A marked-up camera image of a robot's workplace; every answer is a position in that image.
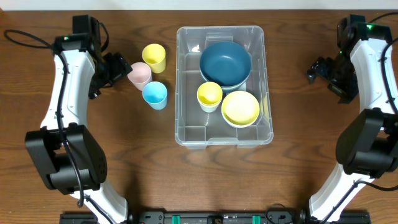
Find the white small bowl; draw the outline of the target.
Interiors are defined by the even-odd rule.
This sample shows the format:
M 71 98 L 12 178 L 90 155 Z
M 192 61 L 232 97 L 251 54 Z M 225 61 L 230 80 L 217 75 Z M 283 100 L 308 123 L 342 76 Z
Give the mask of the white small bowl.
M 234 128 L 246 128 L 246 127 L 252 125 L 252 124 L 257 120 L 257 118 L 258 118 L 258 116 L 253 117 L 253 118 L 252 118 L 248 123 L 246 123 L 246 124 L 234 124 L 234 123 L 232 123 L 232 122 L 228 119 L 228 117 L 227 117 L 224 113 L 222 113 L 222 116 L 223 116 L 223 119 L 224 119 L 231 127 L 234 127 Z

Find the cream white cup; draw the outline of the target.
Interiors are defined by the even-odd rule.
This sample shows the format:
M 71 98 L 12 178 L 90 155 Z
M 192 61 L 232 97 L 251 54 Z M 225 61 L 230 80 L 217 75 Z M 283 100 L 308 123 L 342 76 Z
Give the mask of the cream white cup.
M 212 105 L 208 105 L 208 104 L 204 104 L 201 101 L 199 101 L 200 108 L 206 113 L 214 112 L 217 109 L 217 107 L 219 106 L 220 103 L 221 103 L 221 101 L 219 101 L 219 102 L 217 102 L 215 104 L 212 104 Z

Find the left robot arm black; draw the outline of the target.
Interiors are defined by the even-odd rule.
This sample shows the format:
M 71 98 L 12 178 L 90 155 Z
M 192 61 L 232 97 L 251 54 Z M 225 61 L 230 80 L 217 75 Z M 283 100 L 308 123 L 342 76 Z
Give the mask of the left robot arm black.
M 88 101 L 123 79 L 132 68 L 119 53 L 103 51 L 104 24 L 89 15 L 73 16 L 72 33 L 55 38 L 55 81 L 49 108 L 38 131 L 25 136 L 27 151 L 50 190 L 86 205 L 98 223 L 126 223 L 127 200 L 107 180 L 106 156 L 87 128 Z

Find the yellow cup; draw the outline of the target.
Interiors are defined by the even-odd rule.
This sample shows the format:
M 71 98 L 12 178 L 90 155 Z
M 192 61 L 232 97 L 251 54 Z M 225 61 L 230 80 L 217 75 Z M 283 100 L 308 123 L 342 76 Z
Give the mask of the yellow cup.
M 142 51 L 142 59 L 154 73 L 162 73 L 166 68 L 166 51 L 160 44 L 149 44 Z
M 223 91 L 215 82 L 205 82 L 197 90 L 198 101 L 204 105 L 215 105 L 221 101 Z

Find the pink cup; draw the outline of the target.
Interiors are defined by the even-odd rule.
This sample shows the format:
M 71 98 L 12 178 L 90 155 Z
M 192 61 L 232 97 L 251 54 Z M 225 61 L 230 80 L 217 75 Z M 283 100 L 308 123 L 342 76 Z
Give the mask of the pink cup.
M 140 91 L 152 81 L 152 70 L 143 62 L 136 62 L 131 65 L 132 71 L 128 73 L 128 79 Z

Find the dark blue bowl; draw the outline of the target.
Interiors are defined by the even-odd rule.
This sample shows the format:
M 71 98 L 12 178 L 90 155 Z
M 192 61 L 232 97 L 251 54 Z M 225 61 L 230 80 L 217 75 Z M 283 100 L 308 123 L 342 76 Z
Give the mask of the dark blue bowl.
M 200 57 L 201 74 L 234 73 L 250 75 L 251 69 L 250 54 L 244 47 L 231 41 L 209 45 Z
M 219 84 L 224 92 L 238 90 L 249 77 L 249 75 L 237 75 L 234 73 L 216 73 L 215 75 L 202 73 L 201 76 L 206 82 L 215 82 Z

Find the blue cup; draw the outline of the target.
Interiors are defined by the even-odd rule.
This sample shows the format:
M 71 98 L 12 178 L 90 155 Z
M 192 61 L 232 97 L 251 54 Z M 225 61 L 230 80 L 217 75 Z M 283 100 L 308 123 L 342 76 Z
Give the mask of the blue cup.
M 167 105 L 168 91 L 161 82 L 150 82 L 142 91 L 143 99 L 155 110 L 162 110 Z

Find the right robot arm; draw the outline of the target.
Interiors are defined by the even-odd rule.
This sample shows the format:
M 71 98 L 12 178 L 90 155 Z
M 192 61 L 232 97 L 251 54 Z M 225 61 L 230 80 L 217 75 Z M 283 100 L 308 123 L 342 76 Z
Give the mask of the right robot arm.
M 299 223 L 370 223 L 367 213 L 345 207 L 365 186 L 397 190 L 374 184 L 397 169 L 397 85 L 391 59 L 396 42 L 389 26 L 351 14 L 337 25 L 336 58 L 320 57 L 307 70 L 309 83 L 322 78 L 341 103 L 358 96 L 360 111 L 340 134 L 336 166 L 300 212 Z

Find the yellow small bowl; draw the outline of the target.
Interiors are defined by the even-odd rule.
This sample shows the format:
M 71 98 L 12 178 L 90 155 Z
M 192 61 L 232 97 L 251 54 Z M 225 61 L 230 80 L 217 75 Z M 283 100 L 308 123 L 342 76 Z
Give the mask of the yellow small bowl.
M 224 98 L 221 113 L 234 124 L 246 124 L 253 117 L 259 116 L 259 102 L 246 91 L 234 91 Z

